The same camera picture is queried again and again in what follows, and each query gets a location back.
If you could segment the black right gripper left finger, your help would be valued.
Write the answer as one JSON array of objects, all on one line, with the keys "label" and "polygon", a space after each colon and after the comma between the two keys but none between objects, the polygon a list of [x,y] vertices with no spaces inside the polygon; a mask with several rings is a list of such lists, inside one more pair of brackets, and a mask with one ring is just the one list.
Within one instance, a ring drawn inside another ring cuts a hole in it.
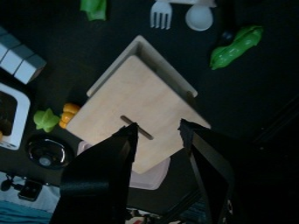
[{"label": "black right gripper left finger", "polygon": [[126,224],[138,124],[85,150],[66,167],[50,224]]}]

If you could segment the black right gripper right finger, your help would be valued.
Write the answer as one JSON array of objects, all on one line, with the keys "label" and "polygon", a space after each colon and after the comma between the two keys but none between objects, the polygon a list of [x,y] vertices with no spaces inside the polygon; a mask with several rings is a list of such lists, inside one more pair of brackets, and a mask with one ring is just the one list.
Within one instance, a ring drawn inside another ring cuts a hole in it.
[{"label": "black right gripper right finger", "polygon": [[201,136],[205,128],[181,120],[181,136],[189,151],[192,168],[204,198],[208,224],[229,224],[233,215],[232,197],[236,185],[234,171],[229,160]]}]

